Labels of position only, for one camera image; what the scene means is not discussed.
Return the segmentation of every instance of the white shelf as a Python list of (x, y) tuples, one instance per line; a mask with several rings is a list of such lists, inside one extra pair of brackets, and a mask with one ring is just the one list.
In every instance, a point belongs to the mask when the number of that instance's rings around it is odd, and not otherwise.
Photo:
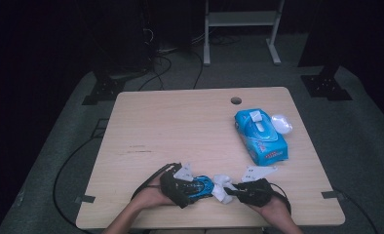
[(209, 26), (274, 25), (276, 11), (209, 13)]

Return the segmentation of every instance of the black glove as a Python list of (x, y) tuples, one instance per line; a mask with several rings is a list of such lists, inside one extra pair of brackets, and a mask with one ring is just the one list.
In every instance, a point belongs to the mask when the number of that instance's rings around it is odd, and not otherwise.
[(291, 213), (291, 206), (288, 198), (274, 191), (266, 178), (232, 185), (238, 190), (224, 187), (226, 193), (228, 195), (236, 196), (242, 203), (263, 207), (271, 201), (272, 196), (276, 196), (286, 204), (289, 213)]
[(189, 204), (193, 204), (194, 201), (191, 200), (187, 195), (183, 194), (182, 191), (178, 190), (179, 184), (184, 183), (180, 179), (174, 178), (173, 175), (180, 169), (182, 166), (177, 164), (172, 169), (164, 172), (161, 176), (161, 190), (162, 193), (169, 197), (175, 204), (180, 206), (182, 209), (187, 207)]

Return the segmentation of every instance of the black cable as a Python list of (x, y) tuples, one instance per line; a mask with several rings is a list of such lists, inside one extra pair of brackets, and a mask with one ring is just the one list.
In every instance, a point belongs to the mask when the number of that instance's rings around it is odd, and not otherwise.
[(133, 200), (134, 197), (137, 195), (137, 193), (139, 193), (143, 188), (149, 186), (148, 184), (149, 184), (150, 181), (152, 181), (155, 177), (157, 177), (158, 175), (160, 175), (162, 172), (166, 171), (168, 168), (173, 167), (173, 166), (176, 166), (176, 165), (177, 165), (176, 163), (167, 164), (167, 165), (165, 165), (164, 167), (162, 167), (161, 169), (159, 169), (156, 173), (154, 173), (153, 175), (151, 175), (150, 178), (148, 178), (143, 184), (141, 184), (140, 187), (134, 192), (134, 194), (132, 195), (131, 200)]
[(155, 73), (155, 75), (158, 76), (159, 82), (161, 83), (161, 90), (164, 90), (165, 89), (164, 88), (164, 82), (162, 81), (161, 75), (156, 72), (155, 66), (153, 66), (152, 71), (153, 71), (153, 73)]
[(341, 193), (344, 197), (346, 197), (348, 200), (350, 200), (359, 210), (362, 212), (362, 214), (367, 219), (368, 223), (371, 225), (373, 231), (375, 234), (378, 234), (377, 228), (374, 225), (374, 222), (371, 220), (370, 216), (365, 212), (365, 210), (355, 201), (353, 200), (347, 193), (341, 191), (340, 189), (332, 186), (332, 188), (337, 191), (338, 193)]
[(87, 230), (83, 230), (83, 229), (80, 229), (76, 223), (72, 222), (70, 219), (68, 219), (64, 213), (61, 211), (60, 207), (58, 206), (58, 200), (56, 198), (56, 189), (57, 189), (57, 186), (58, 186), (58, 178), (60, 177), (61, 175), (61, 172), (62, 170), (64, 169), (64, 167), (67, 165), (67, 163), (73, 158), (74, 155), (76, 155), (76, 153), (82, 149), (84, 146), (86, 146), (88, 143), (90, 143), (93, 139), (95, 138), (98, 138), (99, 136), (102, 136), (104, 134), (104, 132), (101, 132), (95, 136), (92, 136), (90, 137), (88, 140), (86, 140), (83, 144), (81, 144), (79, 147), (77, 147), (67, 158), (67, 160), (62, 164), (60, 170), (58, 171), (58, 174), (56, 176), (56, 179), (55, 179), (55, 185), (53, 186), (53, 202), (55, 204), (55, 207), (56, 207), (56, 210), (58, 211), (58, 213), (61, 215), (61, 217), (66, 221), (68, 222), (70, 225), (76, 227), (77, 229), (79, 229), (80, 231), (84, 232), (84, 233), (88, 233), (88, 234), (93, 234), (92, 232), (90, 231), (87, 231)]
[(173, 49), (168, 49), (166, 51), (158, 51), (157, 53), (157, 58), (162, 57), (162, 56), (167, 56), (169, 54), (173, 54), (175, 52), (178, 52), (179, 48), (173, 48)]
[(235, 43), (238, 43), (241, 41), (240, 36), (236, 36), (236, 37), (237, 37), (237, 39), (234, 39), (232, 36), (215, 35), (215, 36), (210, 38), (210, 43), (213, 46), (219, 46), (219, 47), (230, 46), (232, 44), (235, 44)]
[[(227, 2), (227, 1), (224, 0), (223, 3), (222, 3), (222, 5), (221, 5), (221, 7), (220, 7), (218, 10), (215, 10), (214, 12), (229, 12), (229, 11), (231, 10), (232, 3), (234, 2), (234, 0), (230, 0), (230, 1), (229, 1), (229, 5), (228, 5), (228, 7), (227, 7), (226, 10), (225, 10), (225, 6), (226, 6), (226, 4), (227, 4), (226, 2)], [(211, 30), (210, 30), (209, 34), (211, 35), (211, 34), (212, 34), (213, 32), (215, 32), (217, 29), (218, 29), (218, 27), (211, 27)], [(201, 44), (203, 44), (202, 41), (204, 40), (204, 38), (205, 38), (205, 32), (201, 33), (201, 35), (200, 35), (199, 37), (192, 39), (191, 44), (192, 44), (193, 46), (201, 45)]]
[(169, 69), (171, 69), (171, 67), (172, 67), (172, 62), (171, 62), (170, 59), (165, 58), (165, 57), (157, 57), (157, 58), (165, 59), (165, 60), (169, 63), (169, 66), (168, 66), (162, 73), (157, 74), (156, 76), (154, 76), (154, 77), (148, 79), (147, 81), (145, 81), (145, 82), (140, 86), (140, 88), (137, 89), (138, 91), (141, 91), (141, 90), (143, 89), (143, 87), (146, 86), (147, 83), (151, 82), (152, 80), (154, 80), (154, 79), (156, 79), (156, 78), (159, 78), (159, 79), (160, 79), (160, 78), (161, 78), (161, 77), (160, 77), (161, 75), (165, 74), (167, 71), (169, 71)]
[(288, 198), (286, 192), (284, 191), (284, 189), (282, 189), (280, 186), (278, 186), (278, 185), (275, 184), (275, 183), (270, 183), (270, 184), (271, 184), (271, 185), (274, 185), (274, 186), (276, 186), (276, 187), (278, 187), (278, 188), (283, 192), (284, 196), (285, 196), (286, 198)]
[[(114, 64), (116, 65), (117, 67), (119, 67), (119, 69), (121, 69), (122, 71), (126, 72), (126, 71), (129, 71), (127, 68), (121, 66), (111, 55), (109, 55), (102, 47), (101, 45), (98, 43), (97, 39), (95, 39), (92, 31), (89, 29), (89, 27), (87, 26), (84, 18), (83, 18), (83, 13), (82, 13), (82, 10), (80, 9), (80, 5), (77, 3), (77, 0), (74, 0), (74, 5), (77, 9), (77, 12), (78, 12), (78, 15), (79, 15), (79, 20), (81, 21), (81, 23), (83, 24), (83, 26), (85, 27), (86, 31), (88, 32), (88, 34), (90, 35), (92, 41), (96, 44), (96, 46), (100, 49), (100, 51), (105, 55), (107, 56), (107, 58)], [(140, 71), (138, 72), (138, 74), (135, 74), (131, 77), (125, 77), (125, 79), (128, 79), (128, 78), (137, 78), (139, 76), (143, 76), (144, 74), (146, 74), (145, 71)]]
[(201, 62), (201, 70), (199, 71), (198, 77), (196, 78), (195, 84), (193, 85), (193, 88), (192, 88), (193, 90), (195, 90), (196, 85), (198, 84), (199, 78), (201, 78), (201, 74), (204, 69), (204, 62), (202, 61), (202, 58), (198, 55), (198, 53), (196, 52), (192, 52), (192, 53), (195, 54), (199, 58), (199, 61)]

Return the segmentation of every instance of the blue toy car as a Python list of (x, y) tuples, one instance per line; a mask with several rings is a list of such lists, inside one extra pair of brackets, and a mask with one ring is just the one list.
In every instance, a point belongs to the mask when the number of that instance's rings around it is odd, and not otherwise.
[(268, 166), (288, 159), (286, 141), (277, 133), (271, 118), (263, 110), (238, 111), (235, 115), (235, 127), (257, 166)]
[(191, 182), (181, 183), (177, 189), (196, 202), (199, 199), (211, 197), (213, 188), (212, 180), (205, 175), (200, 175), (194, 177)]

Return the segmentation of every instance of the gray carpet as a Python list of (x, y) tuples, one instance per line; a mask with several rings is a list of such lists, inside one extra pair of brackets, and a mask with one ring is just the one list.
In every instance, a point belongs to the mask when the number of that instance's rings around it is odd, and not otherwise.
[[(366, 94), (360, 80), (345, 68), (336, 80), (353, 100), (328, 101), (310, 97), (301, 75), (318, 74), (321, 67), (297, 67), (307, 35), (279, 35), (276, 47), (282, 64), (272, 63), (264, 35), (243, 36), (229, 46), (211, 46), (211, 66), (204, 67), (196, 89), (243, 87), (287, 87), (294, 99), (305, 127), (323, 163), (330, 183), (352, 199), (340, 201), (346, 221), (333, 227), (302, 227), (305, 233), (373, 233), (358, 203), (372, 219), (379, 233), (384, 233), (384, 115)], [(203, 47), (193, 48), (200, 56)], [(165, 56), (171, 69), (161, 76), (163, 89), (192, 89), (200, 72), (195, 54), (174, 53)], [(156, 58), (156, 72), (165, 70), (168, 62)], [(150, 72), (129, 81), (125, 91), (136, 92)], [(75, 220), (101, 138), (91, 138), (100, 118), (109, 118), (113, 101), (82, 105), (96, 82), (93, 73), (84, 76), (58, 117), (56, 125), (18, 199), (7, 213), (0, 233), (82, 233), (67, 223), (53, 201), (53, 188), (63, 163), (73, 154), (58, 177), (56, 196), (64, 216)], [(158, 79), (143, 90), (161, 90)]]

